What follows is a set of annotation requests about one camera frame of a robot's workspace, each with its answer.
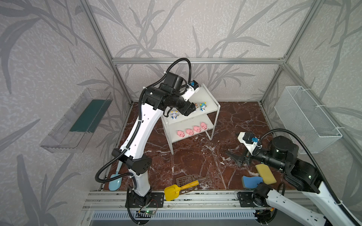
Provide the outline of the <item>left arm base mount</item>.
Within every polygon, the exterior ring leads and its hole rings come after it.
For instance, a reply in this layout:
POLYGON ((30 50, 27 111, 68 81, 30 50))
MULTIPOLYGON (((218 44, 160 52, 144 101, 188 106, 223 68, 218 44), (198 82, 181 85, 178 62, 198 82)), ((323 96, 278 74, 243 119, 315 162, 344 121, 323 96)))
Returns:
POLYGON ((126 208, 151 207, 162 208, 165 201, 164 192, 149 192, 145 197, 139 196, 134 191, 127 194, 126 208))

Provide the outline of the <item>white blue small figurine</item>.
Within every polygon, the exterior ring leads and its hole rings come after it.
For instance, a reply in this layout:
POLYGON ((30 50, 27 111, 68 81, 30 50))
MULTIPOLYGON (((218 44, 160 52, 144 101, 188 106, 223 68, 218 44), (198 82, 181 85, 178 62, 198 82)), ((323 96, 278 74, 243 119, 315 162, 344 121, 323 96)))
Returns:
POLYGON ((172 112, 170 113, 170 116, 171 116, 171 118, 172 118, 173 120, 176 120, 177 117, 179 116, 179 113, 178 113, 178 111, 172 111, 172 112))

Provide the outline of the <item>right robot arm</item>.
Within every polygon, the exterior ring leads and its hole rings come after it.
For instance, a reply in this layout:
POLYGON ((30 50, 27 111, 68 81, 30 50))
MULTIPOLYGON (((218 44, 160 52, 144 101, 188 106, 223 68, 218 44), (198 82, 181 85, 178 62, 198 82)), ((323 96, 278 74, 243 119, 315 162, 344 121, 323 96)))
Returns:
POLYGON ((251 201, 258 207, 269 206, 281 211, 305 226, 360 226, 361 221, 338 199, 327 182, 321 168, 303 141, 295 136, 298 145, 287 137, 273 138, 269 146, 262 146, 250 132, 238 136, 247 149, 243 155, 227 152, 237 164, 257 160, 266 167, 278 169, 284 180, 302 192, 321 211, 316 213, 286 198, 283 192, 273 189, 270 184, 260 182, 253 189, 251 201))

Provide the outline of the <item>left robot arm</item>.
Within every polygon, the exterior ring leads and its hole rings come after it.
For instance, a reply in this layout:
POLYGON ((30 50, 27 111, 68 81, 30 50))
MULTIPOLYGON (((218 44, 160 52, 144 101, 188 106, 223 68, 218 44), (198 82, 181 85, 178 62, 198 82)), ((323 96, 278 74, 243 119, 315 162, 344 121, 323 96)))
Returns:
POLYGON ((196 81, 185 80, 174 73, 166 72, 160 82, 147 86, 139 98, 139 114, 129 137, 112 151, 112 156, 124 163, 133 178, 134 193, 146 197, 151 192, 148 169, 152 159, 144 154, 151 132, 166 110, 177 109, 179 114, 189 116, 195 112, 190 98, 199 90, 196 81))

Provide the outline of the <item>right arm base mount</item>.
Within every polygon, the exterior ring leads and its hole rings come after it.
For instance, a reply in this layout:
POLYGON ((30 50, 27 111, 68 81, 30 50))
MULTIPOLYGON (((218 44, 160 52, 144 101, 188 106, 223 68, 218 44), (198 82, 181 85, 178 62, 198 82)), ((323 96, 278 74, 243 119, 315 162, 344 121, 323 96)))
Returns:
POLYGON ((237 199, 241 207, 270 207, 265 198, 254 196, 252 191, 237 192, 237 199))

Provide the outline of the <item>pink pig toy pair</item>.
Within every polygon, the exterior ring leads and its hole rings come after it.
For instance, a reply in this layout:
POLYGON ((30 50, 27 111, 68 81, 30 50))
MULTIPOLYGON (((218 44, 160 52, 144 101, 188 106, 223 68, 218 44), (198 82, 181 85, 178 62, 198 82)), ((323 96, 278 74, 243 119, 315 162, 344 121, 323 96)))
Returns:
POLYGON ((194 135, 194 130, 193 130, 193 129, 186 129, 186 133, 187 133, 189 136, 192 136, 192 135, 194 135))
POLYGON ((177 131, 177 135, 181 138, 185 137, 185 133, 183 131, 177 131))

